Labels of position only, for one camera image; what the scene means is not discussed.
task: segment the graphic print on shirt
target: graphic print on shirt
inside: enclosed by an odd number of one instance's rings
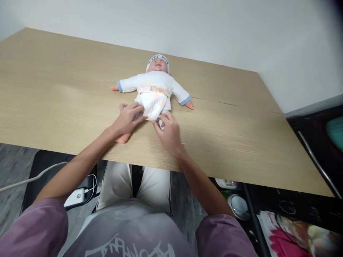
[[[111,254],[113,253],[113,250],[115,250],[117,253],[119,252],[119,249],[121,248],[123,257],[175,257],[175,253],[174,253],[174,249],[171,246],[171,244],[167,244],[167,251],[164,252],[161,250],[160,245],[161,245],[161,241],[157,244],[156,247],[154,247],[154,250],[152,252],[148,252],[146,249],[142,249],[139,251],[137,251],[135,244],[133,243],[133,252],[129,250],[129,247],[126,246],[125,249],[125,241],[118,238],[117,236],[119,235],[119,233],[117,233],[110,241],[108,241],[107,243],[105,243],[104,245],[95,248],[93,250],[87,250],[85,252],[85,257],[88,256],[92,256],[93,254],[96,254],[98,252],[101,252],[101,256],[105,257],[105,256],[111,256],[111,255],[106,255],[108,250],[111,251]]]

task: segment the gray floor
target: gray floor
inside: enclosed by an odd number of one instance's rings
[[[0,188],[28,179],[34,155],[38,150],[0,143]],[[106,161],[98,162],[98,189],[104,175]],[[0,193],[0,236],[19,217],[26,186],[19,186]],[[195,231],[206,212],[195,199],[182,173],[172,173],[171,208],[173,219],[189,243],[196,249]],[[59,256],[62,256],[78,235],[80,228],[97,199],[67,212],[69,219],[68,238]]]

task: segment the sleeve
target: sleeve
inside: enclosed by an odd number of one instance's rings
[[[228,215],[205,217],[195,235],[199,257],[258,257],[241,225]]]
[[[62,202],[44,199],[27,208],[2,235],[0,253],[1,256],[22,256],[23,253],[25,256],[57,256],[67,235],[68,217]]]
[[[184,90],[181,85],[175,80],[173,81],[171,86],[173,87],[173,94],[176,100],[181,106],[184,106],[190,100],[189,93],[187,93],[187,91]]]
[[[141,75],[138,74],[128,79],[119,80],[117,82],[120,93],[128,93],[137,90],[141,85]]]

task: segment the doll head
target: doll head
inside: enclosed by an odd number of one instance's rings
[[[168,59],[161,54],[153,56],[146,67],[146,73],[150,71],[164,71],[169,74]]]

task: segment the black chair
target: black chair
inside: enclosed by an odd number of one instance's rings
[[[64,161],[71,161],[75,155],[69,155],[65,153],[57,153],[57,152],[51,152],[51,151],[46,151],[46,150],[40,150],[36,153],[35,158],[33,160],[31,172],[30,172],[30,177],[33,178],[36,177],[39,173],[41,173],[43,170],[46,168],[60,163]],[[56,175],[57,172],[59,172],[65,165],[59,165],[51,170],[48,170],[43,176],[41,176],[39,179],[28,183],[26,186],[26,191],[24,195],[24,200],[23,204],[21,206],[21,212],[22,214],[36,199],[37,195],[39,192],[43,189],[43,187],[50,181],[50,179],[53,178],[53,176]],[[92,169],[90,174],[94,174],[97,176],[97,167],[96,165]],[[95,185],[95,178],[94,176],[88,176],[78,187],[80,188],[85,188],[85,189],[91,189]],[[73,209],[78,206],[85,205],[88,203],[93,197],[96,195],[96,188],[95,187],[93,190],[90,190],[89,192],[85,193],[84,201],[82,203],[78,203],[75,205],[71,205],[66,207],[65,209],[68,211],[70,209]]]

